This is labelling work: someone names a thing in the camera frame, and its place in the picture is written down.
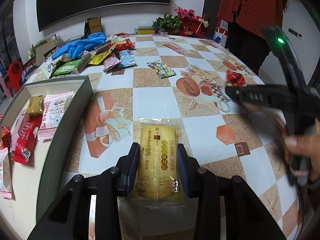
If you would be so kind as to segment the person's right hand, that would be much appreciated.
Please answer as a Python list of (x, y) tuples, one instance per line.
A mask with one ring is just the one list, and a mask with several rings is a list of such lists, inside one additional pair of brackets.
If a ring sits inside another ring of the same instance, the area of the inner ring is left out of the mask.
[(290, 136), (285, 126), (282, 129), (284, 138), (284, 153), (287, 163), (290, 162), (290, 154), (301, 155), (311, 160), (309, 178), (312, 182), (319, 180), (320, 153), (319, 153), (319, 121), (315, 119), (315, 133), (307, 135)]

